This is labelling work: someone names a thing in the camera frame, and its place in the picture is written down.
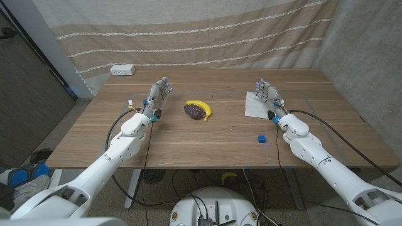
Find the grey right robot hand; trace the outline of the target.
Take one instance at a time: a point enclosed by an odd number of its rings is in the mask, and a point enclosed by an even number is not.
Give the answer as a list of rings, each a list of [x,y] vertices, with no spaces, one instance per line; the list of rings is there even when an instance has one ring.
[[[268,119],[275,124],[279,123],[282,117],[289,114],[285,107],[285,101],[278,93],[277,89],[262,78],[260,81],[256,82],[253,94],[261,99],[267,107]]]

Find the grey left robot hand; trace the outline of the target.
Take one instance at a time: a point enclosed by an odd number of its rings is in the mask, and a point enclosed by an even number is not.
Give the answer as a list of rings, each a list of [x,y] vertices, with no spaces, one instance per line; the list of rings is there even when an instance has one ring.
[[[161,117],[163,101],[172,90],[168,83],[168,77],[161,78],[150,88],[140,113],[152,120],[159,119]]]

